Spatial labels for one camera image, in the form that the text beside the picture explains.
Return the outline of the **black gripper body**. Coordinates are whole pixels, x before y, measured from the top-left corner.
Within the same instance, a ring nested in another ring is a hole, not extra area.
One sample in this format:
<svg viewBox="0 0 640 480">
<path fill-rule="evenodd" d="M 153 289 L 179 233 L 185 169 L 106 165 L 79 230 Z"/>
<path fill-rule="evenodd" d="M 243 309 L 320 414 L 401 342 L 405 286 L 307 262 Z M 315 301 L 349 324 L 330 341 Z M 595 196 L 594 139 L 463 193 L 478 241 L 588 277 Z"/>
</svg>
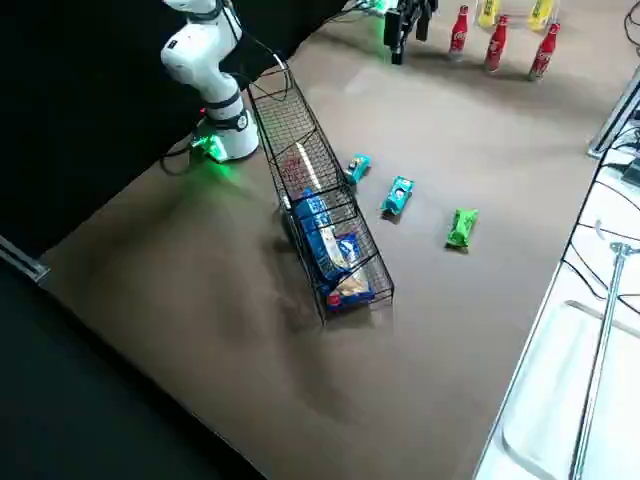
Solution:
<svg viewBox="0 0 640 480">
<path fill-rule="evenodd" d="M 438 10 L 438 0 L 399 0 L 397 10 L 402 15 L 431 15 Z"/>
</svg>

